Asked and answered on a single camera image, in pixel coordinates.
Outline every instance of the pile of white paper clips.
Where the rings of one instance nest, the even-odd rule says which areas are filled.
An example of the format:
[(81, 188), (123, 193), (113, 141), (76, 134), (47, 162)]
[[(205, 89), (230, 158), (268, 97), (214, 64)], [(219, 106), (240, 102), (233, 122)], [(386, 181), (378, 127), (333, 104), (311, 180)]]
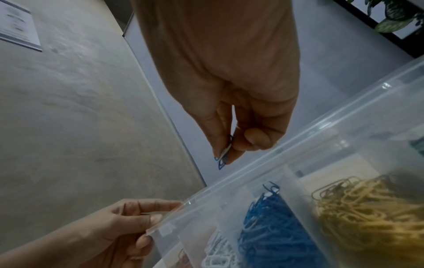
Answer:
[(239, 258), (218, 229), (209, 239), (204, 251), (206, 258), (202, 262), (202, 268), (241, 268)]

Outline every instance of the person's left hand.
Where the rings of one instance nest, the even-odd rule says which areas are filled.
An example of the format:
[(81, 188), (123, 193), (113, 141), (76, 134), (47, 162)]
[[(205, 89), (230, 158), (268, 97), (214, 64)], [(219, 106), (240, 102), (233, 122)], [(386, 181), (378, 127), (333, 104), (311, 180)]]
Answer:
[(143, 214), (171, 211), (180, 205), (179, 201), (122, 200), (66, 226), (80, 239), (83, 253), (78, 258), (84, 262), (80, 267), (140, 268), (153, 248), (145, 231), (162, 219), (160, 214)]

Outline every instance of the clear plastic container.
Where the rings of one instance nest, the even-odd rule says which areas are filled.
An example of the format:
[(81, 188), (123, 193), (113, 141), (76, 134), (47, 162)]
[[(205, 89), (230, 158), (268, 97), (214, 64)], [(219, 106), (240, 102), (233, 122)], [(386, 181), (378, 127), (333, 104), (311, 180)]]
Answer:
[(228, 236), (233, 248), (237, 247), (235, 239), (246, 206), (262, 193), (258, 185), (274, 181), (281, 185), (280, 195), (331, 266), (399, 267), (381, 258), (377, 263), (364, 263), (359, 253), (346, 252), (324, 236), (317, 201), (311, 196), (343, 178), (371, 179), (383, 174), (411, 193), (424, 192), (424, 156), (422, 145), (416, 145), (424, 137), (424, 58), (372, 88), (261, 159), (198, 192), (182, 209), (150, 229), (148, 234), (166, 266), (178, 261), (174, 252), (181, 248), (194, 268), (201, 267), (204, 249), (217, 228)]

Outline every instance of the forearm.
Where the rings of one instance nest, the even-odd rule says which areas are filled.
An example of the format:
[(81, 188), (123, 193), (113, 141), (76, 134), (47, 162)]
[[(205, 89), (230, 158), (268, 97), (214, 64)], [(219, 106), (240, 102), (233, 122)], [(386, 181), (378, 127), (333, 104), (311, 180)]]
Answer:
[(36, 241), (0, 255), (2, 268), (74, 267), (79, 239), (65, 229), (59, 229)]

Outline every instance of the hand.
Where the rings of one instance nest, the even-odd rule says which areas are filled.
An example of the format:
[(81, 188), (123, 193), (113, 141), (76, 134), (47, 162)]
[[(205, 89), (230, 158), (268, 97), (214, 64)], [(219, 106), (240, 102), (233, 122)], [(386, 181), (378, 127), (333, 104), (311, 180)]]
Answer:
[(285, 133), (299, 90), (299, 48), (288, 0), (132, 0), (169, 93), (227, 164), (271, 148)]
[(143, 257), (153, 249), (145, 231), (158, 224), (162, 215), (142, 215), (171, 211), (179, 201), (123, 200), (70, 225), (83, 234), (84, 257), (80, 267), (140, 268)]

